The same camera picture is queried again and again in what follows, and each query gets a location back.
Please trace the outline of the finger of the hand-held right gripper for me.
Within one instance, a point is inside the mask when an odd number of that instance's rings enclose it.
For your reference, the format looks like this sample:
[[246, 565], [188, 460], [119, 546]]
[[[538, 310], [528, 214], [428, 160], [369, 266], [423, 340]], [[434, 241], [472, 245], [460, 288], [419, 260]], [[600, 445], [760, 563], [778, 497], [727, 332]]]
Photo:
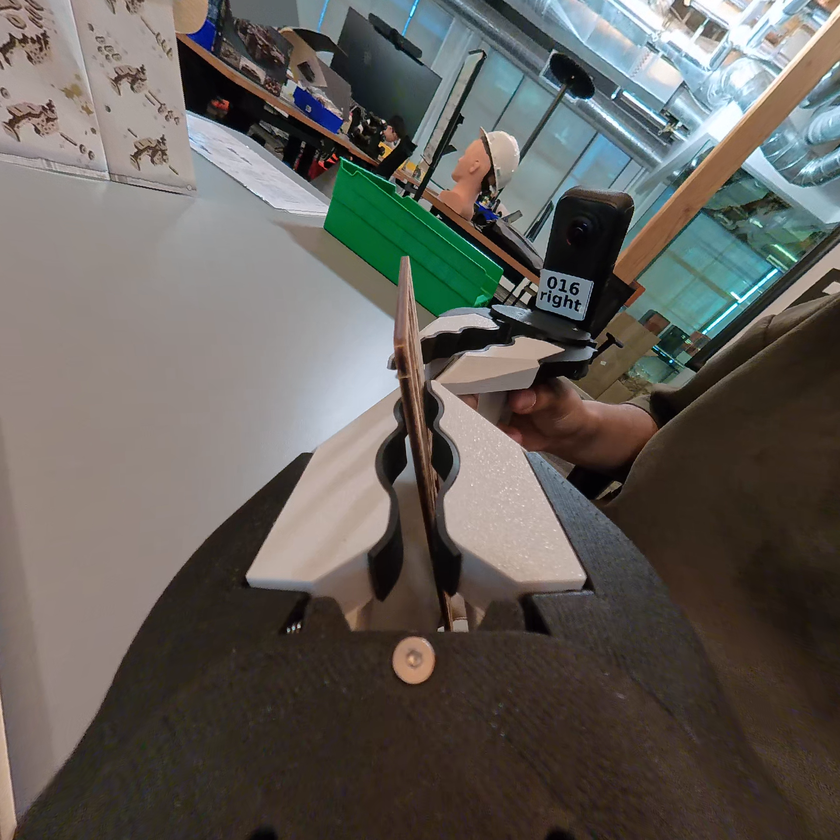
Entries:
[[417, 330], [426, 373], [442, 371], [460, 355], [511, 344], [509, 327], [493, 320], [489, 311], [457, 311]]
[[559, 346], [519, 336], [506, 344], [461, 353], [434, 378], [453, 394], [480, 395], [529, 388], [540, 375], [585, 371], [585, 346]]

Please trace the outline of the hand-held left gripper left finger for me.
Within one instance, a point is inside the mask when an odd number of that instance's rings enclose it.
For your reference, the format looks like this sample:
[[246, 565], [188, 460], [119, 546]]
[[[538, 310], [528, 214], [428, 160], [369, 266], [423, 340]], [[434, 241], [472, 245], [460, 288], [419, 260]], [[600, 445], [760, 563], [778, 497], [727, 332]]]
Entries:
[[322, 443], [310, 458], [246, 574], [250, 587], [331, 597], [353, 629], [409, 629], [411, 564], [399, 550], [400, 583], [375, 596], [369, 560], [393, 514], [411, 522], [411, 467], [398, 433], [400, 473], [385, 486], [375, 458], [397, 432], [389, 394]]

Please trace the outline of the person's right forearm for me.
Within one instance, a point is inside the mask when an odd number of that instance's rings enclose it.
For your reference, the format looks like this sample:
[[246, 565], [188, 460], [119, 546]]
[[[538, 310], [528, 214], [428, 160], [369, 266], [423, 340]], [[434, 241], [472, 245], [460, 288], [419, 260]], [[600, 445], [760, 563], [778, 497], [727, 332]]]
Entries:
[[583, 402], [583, 418], [572, 462], [602, 473], [631, 466], [658, 431], [655, 420], [630, 403]]

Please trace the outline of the black video bar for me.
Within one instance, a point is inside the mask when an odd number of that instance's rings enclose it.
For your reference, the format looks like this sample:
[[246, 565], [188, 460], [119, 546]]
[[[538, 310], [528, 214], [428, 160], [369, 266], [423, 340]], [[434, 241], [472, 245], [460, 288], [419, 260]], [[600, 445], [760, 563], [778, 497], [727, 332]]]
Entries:
[[367, 18], [375, 31], [393, 44], [396, 49], [409, 55], [415, 61], [422, 62], [423, 51], [402, 35], [396, 28], [390, 26], [384, 19], [373, 13], [369, 13]]

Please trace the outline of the printed paper sheet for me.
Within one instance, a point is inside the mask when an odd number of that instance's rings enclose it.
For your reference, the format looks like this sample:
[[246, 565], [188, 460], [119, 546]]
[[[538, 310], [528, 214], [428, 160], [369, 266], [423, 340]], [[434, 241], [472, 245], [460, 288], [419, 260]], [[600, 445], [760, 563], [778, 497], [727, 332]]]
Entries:
[[328, 205], [274, 166], [218, 122], [186, 114], [192, 149], [271, 207], [289, 214], [326, 217]]

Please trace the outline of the model instruction booklet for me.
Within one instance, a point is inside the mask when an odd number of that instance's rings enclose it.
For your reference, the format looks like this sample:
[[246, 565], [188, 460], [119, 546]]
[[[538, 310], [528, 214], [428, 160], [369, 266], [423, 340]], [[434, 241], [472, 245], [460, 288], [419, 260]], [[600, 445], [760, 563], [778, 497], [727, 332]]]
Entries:
[[2, 1], [1, 158], [196, 190], [172, 1]]

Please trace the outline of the wooden post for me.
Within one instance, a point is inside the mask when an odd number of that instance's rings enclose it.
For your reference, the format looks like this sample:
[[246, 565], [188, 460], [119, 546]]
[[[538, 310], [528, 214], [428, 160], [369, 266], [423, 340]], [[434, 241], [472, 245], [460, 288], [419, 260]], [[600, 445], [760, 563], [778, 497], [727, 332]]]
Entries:
[[783, 69], [734, 128], [625, 247], [615, 276], [630, 288], [720, 186], [766, 141], [838, 61], [839, 9]]

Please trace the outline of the plywood back chair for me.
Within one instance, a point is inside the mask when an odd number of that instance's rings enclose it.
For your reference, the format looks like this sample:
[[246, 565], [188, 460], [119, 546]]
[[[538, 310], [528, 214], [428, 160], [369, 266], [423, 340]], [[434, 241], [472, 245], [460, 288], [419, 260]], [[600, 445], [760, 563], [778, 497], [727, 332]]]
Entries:
[[193, 35], [206, 25], [215, 28], [219, 1], [173, 1], [173, 19], [178, 35]]

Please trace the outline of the laser-cut wooden puzzle sheet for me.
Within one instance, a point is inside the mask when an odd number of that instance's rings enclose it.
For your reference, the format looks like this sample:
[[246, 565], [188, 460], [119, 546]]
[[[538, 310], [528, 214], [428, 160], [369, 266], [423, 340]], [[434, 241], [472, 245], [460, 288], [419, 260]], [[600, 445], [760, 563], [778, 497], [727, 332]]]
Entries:
[[452, 598], [445, 589], [442, 549], [438, 531], [437, 501], [440, 478], [434, 466], [434, 421], [443, 407], [430, 389], [417, 322], [411, 261], [401, 258], [393, 333], [393, 358], [402, 398], [402, 414], [411, 445], [418, 496], [423, 515], [430, 561], [433, 566], [441, 627], [455, 629]]

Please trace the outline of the white hard hat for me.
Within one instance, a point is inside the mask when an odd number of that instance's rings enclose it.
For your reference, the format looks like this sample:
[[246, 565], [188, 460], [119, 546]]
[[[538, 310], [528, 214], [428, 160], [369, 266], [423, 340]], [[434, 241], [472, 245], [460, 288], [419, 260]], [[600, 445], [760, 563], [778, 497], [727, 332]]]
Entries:
[[507, 132], [500, 130], [487, 132], [483, 128], [479, 131], [490, 163], [482, 190], [495, 197], [509, 184], [517, 171], [520, 150], [516, 138]]

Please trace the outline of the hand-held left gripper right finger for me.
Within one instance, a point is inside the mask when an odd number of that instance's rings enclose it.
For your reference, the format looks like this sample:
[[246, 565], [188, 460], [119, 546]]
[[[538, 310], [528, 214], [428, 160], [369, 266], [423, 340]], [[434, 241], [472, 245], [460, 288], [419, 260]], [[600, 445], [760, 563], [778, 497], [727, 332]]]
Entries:
[[524, 595], [579, 592], [586, 572], [524, 450], [442, 385], [427, 385], [440, 538], [437, 579], [486, 613]]

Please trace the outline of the black bag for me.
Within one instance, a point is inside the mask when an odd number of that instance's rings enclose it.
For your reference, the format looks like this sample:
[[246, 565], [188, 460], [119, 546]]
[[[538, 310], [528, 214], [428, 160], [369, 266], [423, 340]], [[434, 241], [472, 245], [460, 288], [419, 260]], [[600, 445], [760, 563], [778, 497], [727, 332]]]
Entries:
[[506, 218], [493, 219], [485, 230], [485, 235], [507, 255], [530, 270], [537, 272], [543, 267], [543, 258], [532, 242], [511, 226]]

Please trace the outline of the open cardboard box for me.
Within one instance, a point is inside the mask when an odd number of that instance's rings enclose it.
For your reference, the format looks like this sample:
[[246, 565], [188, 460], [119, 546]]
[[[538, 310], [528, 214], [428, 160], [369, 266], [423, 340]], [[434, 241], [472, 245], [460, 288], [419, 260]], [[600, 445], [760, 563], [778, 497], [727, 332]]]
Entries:
[[330, 37], [319, 31], [301, 27], [286, 26], [278, 28], [277, 33], [286, 40], [291, 47], [288, 59], [288, 71], [297, 82], [307, 82], [315, 87], [323, 88], [327, 81], [322, 72], [319, 53], [347, 57], [347, 53]]

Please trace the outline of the large black monitor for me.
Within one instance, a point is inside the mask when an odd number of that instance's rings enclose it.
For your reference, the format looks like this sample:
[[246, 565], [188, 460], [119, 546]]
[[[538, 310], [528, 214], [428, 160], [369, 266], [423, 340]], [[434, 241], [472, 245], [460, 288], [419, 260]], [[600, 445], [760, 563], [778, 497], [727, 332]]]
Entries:
[[380, 118], [399, 116], [413, 138], [441, 82], [438, 74], [394, 46], [350, 8], [331, 68], [350, 84], [352, 99]]

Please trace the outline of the grey desk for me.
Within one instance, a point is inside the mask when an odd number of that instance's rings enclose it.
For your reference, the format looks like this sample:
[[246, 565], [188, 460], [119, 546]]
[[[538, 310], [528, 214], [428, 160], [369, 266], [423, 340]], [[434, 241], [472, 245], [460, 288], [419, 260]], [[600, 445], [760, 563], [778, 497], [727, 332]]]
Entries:
[[193, 155], [194, 196], [2, 163], [2, 699], [18, 815], [207, 536], [395, 385], [396, 289]]

